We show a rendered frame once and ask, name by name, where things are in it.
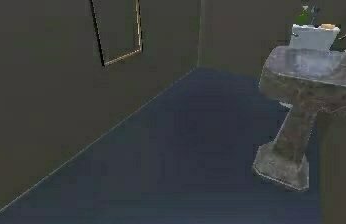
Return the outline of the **white toilet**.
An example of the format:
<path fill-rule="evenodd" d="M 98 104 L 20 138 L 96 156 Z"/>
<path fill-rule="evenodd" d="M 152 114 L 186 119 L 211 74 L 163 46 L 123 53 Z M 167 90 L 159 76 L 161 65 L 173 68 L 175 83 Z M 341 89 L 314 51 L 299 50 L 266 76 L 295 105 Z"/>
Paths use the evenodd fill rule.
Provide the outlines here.
<path fill-rule="evenodd" d="M 329 50 L 339 33 L 338 27 L 323 28 L 321 26 L 294 24 L 289 46 L 292 48 Z"/>

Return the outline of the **green spray bottle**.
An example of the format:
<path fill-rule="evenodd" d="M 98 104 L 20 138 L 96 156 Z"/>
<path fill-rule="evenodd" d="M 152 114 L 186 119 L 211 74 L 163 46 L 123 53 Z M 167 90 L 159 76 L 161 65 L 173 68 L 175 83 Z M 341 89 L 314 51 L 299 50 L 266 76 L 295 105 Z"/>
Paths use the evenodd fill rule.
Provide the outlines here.
<path fill-rule="evenodd" d="M 302 13 L 298 16 L 297 25 L 308 25 L 309 24 L 309 13 L 308 13 L 308 6 L 303 5 L 302 6 Z"/>

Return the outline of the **dark grey bottle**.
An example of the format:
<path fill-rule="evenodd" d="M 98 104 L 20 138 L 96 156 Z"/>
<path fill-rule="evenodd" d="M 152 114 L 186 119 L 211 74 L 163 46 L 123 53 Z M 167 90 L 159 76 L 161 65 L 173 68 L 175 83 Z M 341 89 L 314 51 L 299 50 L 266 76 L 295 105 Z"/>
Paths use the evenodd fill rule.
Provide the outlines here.
<path fill-rule="evenodd" d="M 316 25 L 316 18 L 318 17 L 319 13 L 320 13 L 321 9 L 317 6 L 314 6 L 312 9 L 311 9 L 311 21 L 310 21 L 310 24 L 312 26 L 315 26 Z"/>

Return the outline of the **framed wall picture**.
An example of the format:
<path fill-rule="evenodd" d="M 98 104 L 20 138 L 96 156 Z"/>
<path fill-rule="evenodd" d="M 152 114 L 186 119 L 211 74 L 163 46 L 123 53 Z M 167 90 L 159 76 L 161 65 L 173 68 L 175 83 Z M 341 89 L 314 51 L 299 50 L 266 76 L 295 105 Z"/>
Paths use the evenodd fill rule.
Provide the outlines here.
<path fill-rule="evenodd" d="M 101 64 L 143 51 L 140 0 L 89 0 Z"/>

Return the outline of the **grey stone pedestal sink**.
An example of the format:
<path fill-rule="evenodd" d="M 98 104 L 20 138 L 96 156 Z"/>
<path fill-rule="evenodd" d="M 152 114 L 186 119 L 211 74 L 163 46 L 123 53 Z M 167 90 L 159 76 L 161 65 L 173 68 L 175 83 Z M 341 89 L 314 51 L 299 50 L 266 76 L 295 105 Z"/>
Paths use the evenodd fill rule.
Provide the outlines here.
<path fill-rule="evenodd" d="M 346 117 L 346 52 L 278 46 L 262 67 L 259 90 L 291 108 L 275 139 L 258 148 L 253 169 L 304 191 L 309 188 L 305 151 L 317 114 Z"/>

